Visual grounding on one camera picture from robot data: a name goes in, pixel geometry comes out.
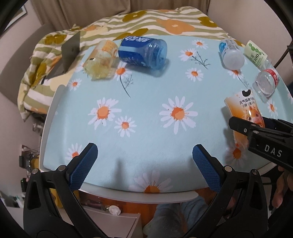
cable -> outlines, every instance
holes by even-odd
[[[283,59],[286,57],[286,55],[288,54],[289,50],[288,48],[285,50],[284,54],[281,56],[281,58],[278,60],[278,62],[274,65],[274,68],[277,68],[279,66],[279,64],[283,61]]]

finger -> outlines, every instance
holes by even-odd
[[[287,177],[287,183],[288,187],[290,188],[291,191],[293,191],[293,174],[290,173]]]
[[[277,180],[277,189],[275,191],[275,194],[272,200],[272,205],[275,208],[278,208],[283,202],[284,187],[285,187],[284,173],[282,173],[282,175]]]
[[[285,169],[284,169],[283,167],[281,167],[281,166],[278,166],[278,170],[279,170],[280,172],[283,172]]]

water bottle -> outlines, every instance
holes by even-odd
[[[219,44],[223,64],[229,70],[241,69],[244,65],[244,55],[235,41],[224,39]]]
[[[110,40],[101,40],[84,63],[85,72],[92,80],[112,78],[115,68],[112,66],[118,46]]]
[[[278,86],[279,81],[280,76],[274,68],[265,69],[257,75],[252,86],[260,99],[266,103]]]
[[[167,56],[164,40],[148,37],[127,36],[118,48],[120,60],[151,69],[161,69]]]
[[[268,55],[259,48],[251,40],[246,44],[244,48],[244,55],[251,60],[260,70],[268,69],[271,67],[272,60]]]

floral blanket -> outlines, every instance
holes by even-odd
[[[21,80],[18,93],[18,108],[25,121],[31,112],[47,114],[52,98],[60,84],[67,81],[60,77],[46,80],[46,75],[61,59],[61,46],[78,31],[81,31],[80,60],[85,51],[101,39],[118,40],[129,35],[187,35],[202,38],[230,38],[228,33],[217,26],[200,10],[181,7],[176,10],[143,10],[126,15],[102,18],[91,25],[81,28],[57,31],[44,36],[36,45],[31,64]]]

daisy print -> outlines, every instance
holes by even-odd
[[[117,81],[127,78],[132,74],[132,72],[126,68],[126,64],[127,63],[120,61],[114,75],[114,78],[116,78]]]
[[[202,40],[193,40],[192,44],[196,45],[196,48],[200,47],[205,50],[208,48],[207,44]]]
[[[120,133],[121,137],[124,137],[125,134],[130,137],[130,132],[135,133],[135,130],[132,128],[136,127],[136,125],[134,124],[134,121],[132,121],[131,117],[128,119],[127,116],[125,116],[125,118],[120,117],[117,121],[115,121],[115,123],[117,126],[115,126],[114,129],[119,129],[118,133]]]
[[[195,52],[195,49],[181,50],[180,53],[182,54],[179,56],[179,58],[182,61],[187,61],[190,57],[195,55]]]
[[[80,86],[81,83],[81,79],[73,79],[69,82],[69,90],[74,90],[76,91],[76,89]]]
[[[185,74],[193,82],[195,82],[196,80],[202,81],[202,78],[203,78],[203,73],[201,72],[200,69],[197,69],[197,68],[188,69]]]
[[[133,192],[164,193],[173,187],[169,185],[171,182],[170,178],[160,182],[160,173],[158,171],[153,171],[151,176],[147,173],[143,173],[141,177],[135,178],[134,181],[136,184],[128,187],[128,189]]]
[[[243,168],[245,161],[247,161],[246,150],[243,147],[236,146],[233,142],[226,149],[226,161],[234,168]]]
[[[228,70],[228,74],[232,76],[234,79],[235,78],[243,79],[243,74],[241,73],[240,70]]]
[[[270,98],[267,104],[268,104],[268,109],[269,109],[269,112],[271,113],[271,116],[274,118],[278,117],[278,112],[277,112],[277,107],[275,106],[275,102],[273,102],[272,99]]]
[[[80,155],[81,148],[82,148],[82,145],[78,146],[78,144],[76,143],[75,146],[74,146],[72,144],[71,148],[68,148],[68,152],[66,153],[67,157],[65,157],[65,159],[72,160],[75,156]]]
[[[84,69],[84,62],[81,62],[75,69],[75,73],[78,73]]]
[[[196,111],[188,111],[193,105],[193,103],[189,103],[186,107],[183,107],[185,103],[185,97],[179,101],[179,98],[175,97],[175,102],[172,99],[168,99],[169,105],[162,104],[162,106],[166,109],[166,111],[161,111],[159,114],[164,116],[161,118],[161,121],[168,121],[163,125],[164,128],[171,126],[174,123],[174,134],[176,135],[179,128],[179,123],[186,131],[186,125],[190,128],[195,127],[195,122],[190,117],[196,117],[198,113]]]
[[[88,124],[94,124],[96,130],[98,125],[100,125],[101,123],[103,124],[103,126],[106,126],[107,120],[113,121],[113,118],[115,117],[114,113],[121,112],[121,109],[112,108],[112,106],[116,105],[117,103],[118,100],[111,98],[107,101],[105,98],[103,98],[102,100],[98,100],[98,108],[93,108],[88,114],[94,116]]]

